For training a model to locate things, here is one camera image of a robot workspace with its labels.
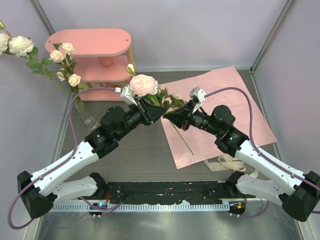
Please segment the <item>pink peony flower stem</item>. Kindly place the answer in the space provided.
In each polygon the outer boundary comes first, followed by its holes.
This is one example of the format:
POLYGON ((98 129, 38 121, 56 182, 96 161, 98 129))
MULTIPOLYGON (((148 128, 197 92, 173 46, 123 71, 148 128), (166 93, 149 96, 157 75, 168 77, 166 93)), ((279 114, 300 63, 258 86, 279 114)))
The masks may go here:
MULTIPOLYGON (((161 97, 159 93, 159 84, 152 76, 138 74, 133 64, 129 63, 126 67, 126 71, 132 76, 127 85, 133 91, 134 99, 146 100, 152 105, 165 107, 161 103, 161 97)), ((176 109, 167 109, 167 113, 176 109)))

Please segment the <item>cream printed ribbon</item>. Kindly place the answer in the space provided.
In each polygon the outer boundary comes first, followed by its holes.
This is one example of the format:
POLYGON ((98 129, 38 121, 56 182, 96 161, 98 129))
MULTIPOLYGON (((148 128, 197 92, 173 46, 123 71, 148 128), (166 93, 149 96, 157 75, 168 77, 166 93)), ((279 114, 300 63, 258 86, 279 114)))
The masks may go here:
POLYGON ((211 172, 234 171, 244 173, 247 168, 245 162, 230 155, 218 156, 216 162, 209 162, 207 159, 203 163, 211 172))

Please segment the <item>pink flower bouquet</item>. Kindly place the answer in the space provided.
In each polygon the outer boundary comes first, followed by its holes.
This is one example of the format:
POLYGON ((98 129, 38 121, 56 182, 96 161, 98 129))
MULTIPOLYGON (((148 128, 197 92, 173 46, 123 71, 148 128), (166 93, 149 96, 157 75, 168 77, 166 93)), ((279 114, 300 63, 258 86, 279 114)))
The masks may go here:
POLYGON ((159 96, 164 107, 169 109, 178 109, 187 104, 180 95, 170 94, 168 89, 163 85, 159 87, 159 96))

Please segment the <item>cream rose flower stem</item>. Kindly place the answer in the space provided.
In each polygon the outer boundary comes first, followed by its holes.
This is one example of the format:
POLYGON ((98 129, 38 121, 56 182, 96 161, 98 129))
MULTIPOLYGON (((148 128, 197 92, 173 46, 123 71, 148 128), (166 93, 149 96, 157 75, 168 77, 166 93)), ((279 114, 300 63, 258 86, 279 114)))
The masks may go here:
POLYGON ((54 50, 49 54, 49 59, 60 66, 56 76, 61 82, 68 83, 70 96, 74 97, 79 93, 81 83, 81 76, 75 73, 77 62, 72 57, 75 48, 68 42, 52 43, 52 46, 54 50))

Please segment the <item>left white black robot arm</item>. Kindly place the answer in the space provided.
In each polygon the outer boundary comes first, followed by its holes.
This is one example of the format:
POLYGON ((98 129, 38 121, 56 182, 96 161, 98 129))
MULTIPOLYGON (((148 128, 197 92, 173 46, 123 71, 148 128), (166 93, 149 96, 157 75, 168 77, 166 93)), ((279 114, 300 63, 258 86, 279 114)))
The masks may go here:
POLYGON ((102 199, 107 186, 99 174, 92 173, 78 181, 65 180, 111 153, 119 146, 119 141, 137 126, 154 124, 166 111, 165 107, 152 105, 144 99, 131 104, 128 111, 113 106, 102 116, 100 126, 74 150, 38 171, 20 173, 17 176, 18 192, 30 218, 45 215, 54 205, 66 199, 89 196, 102 199))

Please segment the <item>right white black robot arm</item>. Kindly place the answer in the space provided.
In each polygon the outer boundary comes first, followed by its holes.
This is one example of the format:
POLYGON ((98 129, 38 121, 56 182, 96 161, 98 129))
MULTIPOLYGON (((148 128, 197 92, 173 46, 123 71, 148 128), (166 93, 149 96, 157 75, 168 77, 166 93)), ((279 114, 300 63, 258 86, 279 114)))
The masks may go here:
POLYGON ((226 184, 226 193, 233 198, 240 194, 264 198, 281 206, 295 220, 305 222, 320 201, 320 176, 295 169, 254 144, 252 138, 234 127, 236 118, 227 106, 215 107, 211 115, 203 109, 195 110, 195 106, 190 100, 164 117, 183 131, 193 126, 214 135, 221 152, 244 161, 270 179, 255 182, 243 174, 226 184))

